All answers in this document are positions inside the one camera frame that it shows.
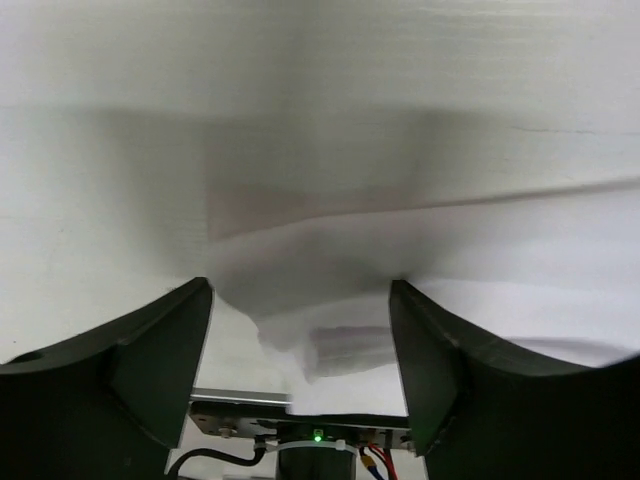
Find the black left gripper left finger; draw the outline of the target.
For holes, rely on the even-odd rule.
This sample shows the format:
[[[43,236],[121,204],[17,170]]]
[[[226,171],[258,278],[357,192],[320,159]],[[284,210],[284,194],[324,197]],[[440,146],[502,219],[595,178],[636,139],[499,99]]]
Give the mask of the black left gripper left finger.
[[[194,278],[1,367],[4,479],[162,479],[181,439],[213,304]]]

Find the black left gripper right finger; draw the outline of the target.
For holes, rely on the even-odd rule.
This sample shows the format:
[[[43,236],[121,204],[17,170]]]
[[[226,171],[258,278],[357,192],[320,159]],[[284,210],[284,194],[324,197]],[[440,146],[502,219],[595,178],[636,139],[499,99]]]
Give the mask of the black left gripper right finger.
[[[635,479],[639,360],[557,360],[403,280],[389,312],[416,453],[432,479]]]

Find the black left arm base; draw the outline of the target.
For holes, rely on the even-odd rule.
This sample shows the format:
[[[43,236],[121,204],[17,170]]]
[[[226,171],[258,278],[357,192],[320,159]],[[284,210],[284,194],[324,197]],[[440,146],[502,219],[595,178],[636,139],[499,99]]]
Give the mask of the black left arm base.
[[[404,417],[293,415],[283,394],[197,388],[199,437],[169,460],[170,479],[425,479]]]

